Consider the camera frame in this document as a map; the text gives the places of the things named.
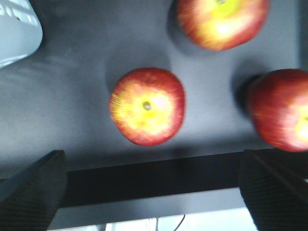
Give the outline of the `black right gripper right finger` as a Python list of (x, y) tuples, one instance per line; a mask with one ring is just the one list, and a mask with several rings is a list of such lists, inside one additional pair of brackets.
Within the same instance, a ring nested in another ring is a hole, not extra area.
[(242, 156), (239, 189), (259, 231), (306, 231), (308, 183), (267, 154), (246, 150)]

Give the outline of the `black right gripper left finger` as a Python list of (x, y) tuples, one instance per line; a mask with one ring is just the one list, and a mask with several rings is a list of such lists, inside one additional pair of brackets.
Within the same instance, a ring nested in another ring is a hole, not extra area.
[(66, 157), (54, 150), (0, 184), (0, 229), (46, 231), (66, 191)]

